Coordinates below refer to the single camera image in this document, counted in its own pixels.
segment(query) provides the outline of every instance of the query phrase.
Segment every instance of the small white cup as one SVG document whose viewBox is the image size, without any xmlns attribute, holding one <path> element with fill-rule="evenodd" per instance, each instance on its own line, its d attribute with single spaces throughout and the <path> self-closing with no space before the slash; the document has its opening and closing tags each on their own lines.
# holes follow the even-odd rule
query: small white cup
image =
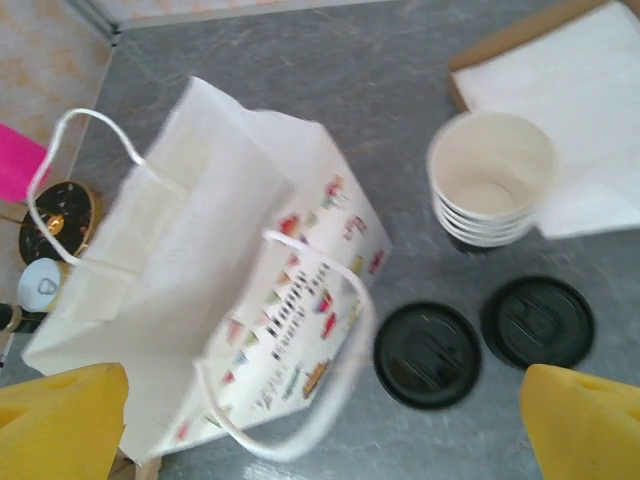
<svg viewBox="0 0 640 480">
<path fill-rule="evenodd" d="M 553 144 L 515 115 L 458 115 L 435 135 L 427 153 L 433 192 L 478 220 L 518 215 L 536 205 L 556 174 Z"/>
</svg>

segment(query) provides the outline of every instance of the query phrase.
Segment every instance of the white handle string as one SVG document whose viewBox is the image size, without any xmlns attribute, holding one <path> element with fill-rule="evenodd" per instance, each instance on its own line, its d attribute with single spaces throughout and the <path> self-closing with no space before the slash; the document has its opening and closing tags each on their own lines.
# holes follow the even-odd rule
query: white handle string
<svg viewBox="0 0 640 480">
<path fill-rule="evenodd" d="M 58 152 L 58 149 L 60 148 L 62 135 L 64 134 L 64 131 L 67 128 L 67 124 L 73 117 L 79 114 L 89 115 L 91 117 L 97 118 L 98 120 L 101 120 L 104 123 L 106 123 L 116 133 L 116 135 L 124 145 L 124 148 L 127 151 L 127 154 L 129 155 L 131 160 L 133 160 L 135 163 L 137 163 L 138 165 L 148 170 L 149 173 L 151 173 L 151 175 L 160 184 L 172 190 L 174 193 L 184 195 L 186 192 L 186 189 L 184 187 L 177 184 L 171 179 L 162 177 L 161 175 L 158 174 L 158 172 L 152 169 L 151 166 L 147 163 L 147 161 L 137 152 L 137 150 L 133 146 L 133 143 L 131 143 L 131 140 L 129 140 L 129 137 L 127 137 L 127 134 L 124 133 L 122 129 L 118 125 L 116 125 L 116 123 L 113 120 L 111 120 L 109 117 L 99 112 L 96 112 L 94 110 L 89 110 L 87 108 L 74 108 L 73 110 L 68 110 L 56 123 L 56 127 L 53 131 L 53 136 L 51 137 L 51 141 L 49 142 L 49 148 L 47 149 L 47 154 L 45 155 L 44 160 L 38 167 L 38 170 L 36 170 L 35 175 L 31 179 L 31 183 L 29 183 L 29 186 L 27 187 L 27 206 L 29 207 L 29 213 L 31 215 L 31 218 L 33 219 L 35 225 L 38 227 L 40 232 L 42 232 L 42 235 L 44 235 L 44 238 L 47 239 L 47 241 L 51 244 L 51 246 L 58 253 L 58 255 L 60 255 L 60 257 L 70 265 L 77 265 L 80 262 L 80 259 L 74 257 L 71 253 L 69 253 L 67 249 L 64 248 L 64 246 L 55 238 L 55 236 L 52 235 L 51 232 L 49 232 L 49 229 L 40 218 L 40 214 L 38 212 L 38 209 L 36 208 L 35 196 L 36 196 L 36 190 L 40 186 L 40 183 L 42 182 L 42 179 L 44 178 L 44 175 L 47 172 L 47 169 L 53 163 L 55 155 Z M 118 272 L 135 274 L 132 271 L 129 271 L 121 267 L 116 267 L 115 265 L 100 264 L 99 262 L 95 262 L 95 261 L 90 261 L 90 263 L 101 265 L 104 268 L 115 270 Z"/>
<path fill-rule="evenodd" d="M 341 355 L 334 373 L 327 380 L 324 394 L 318 404 L 314 406 L 305 424 L 288 439 L 272 445 L 266 445 L 254 440 L 229 420 L 227 414 L 218 405 L 205 360 L 196 360 L 195 366 L 205 387 L 208 408 L 213 411 L 222 428 L 254 455 L 276 462 L 290 462 L 313 449 L 327 435 L 337 420 L 351 395 L 357 376 L 360 373 L 363 365 L 362 359 L 366 358 L 368 353 L 377 321 L 373 301 L 367 291 L 367 287 L 351 270 L 319 250 L 282 233 L 265 230 L 263 237 L 267 240 L 275 240 L 289 245 L 305 255 L 313 256 L 340 273 L 355 288 L 360 298 L 360 311 L 358 314 L 361 313 L 361 317 L 363 317 L 357 322 L 354 328 L 355 332 L 345 346 L 346 351 Z"/>
</svg>

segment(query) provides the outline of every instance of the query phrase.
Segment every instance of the white paper bag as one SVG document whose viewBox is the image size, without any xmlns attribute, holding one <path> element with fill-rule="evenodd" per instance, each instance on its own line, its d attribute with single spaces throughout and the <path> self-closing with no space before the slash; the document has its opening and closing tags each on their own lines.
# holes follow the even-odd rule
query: white paper bag
<svg viewBox="0 0 640 480">
<path fill-rule="evenodd" d="M 79 113 L 109 124 L 139 164 L 80 260 L 33 203 Z M 287 461 L 326 434 L 367 358 L 376 322 L 365 285 L 391 244 L 324 127 L 248 111 L 194 78 L 143 159 L 111 120 L 73 110 L 29 206 L 75 267 L 24 360 L 45 375 L 124 365 L 121 448 L 133 460 L 228 432 L 257 455 Z M 241 432 L 308 406 L 328 370 L 323 398 L 288 441 L 266 446 Z"/>
</svg>

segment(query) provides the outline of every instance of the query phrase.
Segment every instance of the stacked paper cups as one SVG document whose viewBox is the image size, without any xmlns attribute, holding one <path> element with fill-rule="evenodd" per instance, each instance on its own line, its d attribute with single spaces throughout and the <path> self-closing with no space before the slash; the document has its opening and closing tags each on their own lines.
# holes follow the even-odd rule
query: stacked paper cups
<svg viewBox="0 0 640 480">
<path fill-rule="evenodd" d="M 436 133 L 427 153 L 436 217 L 463 245 L 512 243 L 533 227 L 557 163 L 551 140 L 528 120 L 459 115 Z"/>
</svg>

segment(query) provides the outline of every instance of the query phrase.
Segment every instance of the gray countertop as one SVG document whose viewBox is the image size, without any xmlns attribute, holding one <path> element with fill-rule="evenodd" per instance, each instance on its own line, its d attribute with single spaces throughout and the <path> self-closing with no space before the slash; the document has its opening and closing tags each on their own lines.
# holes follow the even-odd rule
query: gray countertop
<svg viewBox="0 0 640 480">
<path fill-rule="evenodd" d="M 640 384 L 640 232 L 547 242 L 537 233 L 486 256 L 457 252 L 430 208 L 425 150 L 455 111 L 446 62 L 458 51 L 555 0 L 398 1 L 231 18 L 126 32 L 98 110 L 145 149 L 197 75 L 250 108 L 327 126 L 395 244 L 372 290 L 380 316 L 414 300 L 462 312 L 478 327 L 484 299 L 525 274 L 558 277 L 590 302 L 597 337 L 580 370 Z M 74 177 L 107 202 L 130 168 L 106 127 L 90 126 Z M 21 336 L 2 384 L 32 378 Z M 368 367 L 331 434 L 289 465 L 274 465 L 225 438 L 165 458 L 161 479 L 539 479 L 518 411 L 523 372 L 483 345 L 480 380 L 445 411 L 410 410 Z M 252 434 L 284 436 L 305 413 Z"/>
</svg>

